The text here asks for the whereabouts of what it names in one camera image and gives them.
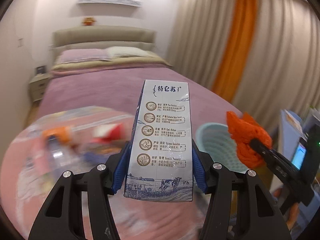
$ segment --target screen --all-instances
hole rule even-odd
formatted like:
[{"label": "screen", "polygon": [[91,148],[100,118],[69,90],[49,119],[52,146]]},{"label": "screen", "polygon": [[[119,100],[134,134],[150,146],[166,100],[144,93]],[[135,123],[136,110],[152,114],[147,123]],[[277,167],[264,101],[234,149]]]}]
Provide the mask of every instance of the screen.
[{"label": "screen", "polygon": [[292,164],[296,166],[298,170],[300,170],[301,168],[304,156],[306,155],[306,151],[306,148],[301,143],[299,143],[291,160]]}]

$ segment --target circular icon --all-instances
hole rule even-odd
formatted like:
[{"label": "circular icon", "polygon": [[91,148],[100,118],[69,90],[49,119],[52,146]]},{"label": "circular icon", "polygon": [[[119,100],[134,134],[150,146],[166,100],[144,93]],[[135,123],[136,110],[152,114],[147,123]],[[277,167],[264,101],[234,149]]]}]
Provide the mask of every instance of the circular icon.
[{"label": "circular icon", "polygon": [[145,136],[150,136],[153,134],[153,128],[150,125],[145,125],[144,127],[142,127],[142,133]]},{"label": "circular icon", "polygon": [[156,103],[154,103],[154,102],[148,102],[148,103],[146,104],[146,108],[147,108],[149,111],[153,111],[153,110],[155,110],[155,109],[157,108],[157,105],[156,105]]},{"label": "circular icon", "polygon": [[156,119],[156,117],[155,117],[155,115],[152,114],[152,113],[146,113],[146,114],[144,115],[143,119],[144,119],[146,122],[153,122],[153,121]]},{"label": "circular icon", "polygon": [[150,156],[145,153],[141,153],[137,157],[137,162],[140,166],[147,166],[150,163]]},{"label": "circular icon", "polygon": [[152,148],[152,142],[149,139],[142,139],[139,143],[142,150],[150,150]]}]

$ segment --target beige curtain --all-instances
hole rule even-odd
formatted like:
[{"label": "beige curtain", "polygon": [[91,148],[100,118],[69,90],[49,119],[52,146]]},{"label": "beige curtain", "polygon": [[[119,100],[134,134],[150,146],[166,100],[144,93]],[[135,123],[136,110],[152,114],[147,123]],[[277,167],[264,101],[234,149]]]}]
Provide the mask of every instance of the beige curtain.
[{"label": "beige curtain", "polygon": [[235,0],[180,0],[168,62],[211,90],[232,24]]},{"label": "beige curtain", "polygon": [[303,0],[260,0],[256,33],[232,104],[269,132],[280,109],[320,103],[320,21]]}]

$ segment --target box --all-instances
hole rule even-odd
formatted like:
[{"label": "box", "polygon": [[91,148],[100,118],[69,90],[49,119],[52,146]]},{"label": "box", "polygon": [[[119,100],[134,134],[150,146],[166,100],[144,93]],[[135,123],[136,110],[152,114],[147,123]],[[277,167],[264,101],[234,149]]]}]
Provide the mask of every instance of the box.
[{"label": "box", "polygon": [[124,196],[192,201],[192,137],[188,83],[145,80],[132,129]]}]

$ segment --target headboard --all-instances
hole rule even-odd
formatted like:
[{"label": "headboard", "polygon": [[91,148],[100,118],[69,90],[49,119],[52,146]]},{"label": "headboard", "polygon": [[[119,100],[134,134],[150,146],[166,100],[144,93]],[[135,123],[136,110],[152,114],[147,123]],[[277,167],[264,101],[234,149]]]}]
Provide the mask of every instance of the headboard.
[{"label": "headboard", "polygon": [[112,46],[137,47],[152,51],[156,32],[125,26],[79,26],[53,33],[53,62],[68,49],[106,49]]}]

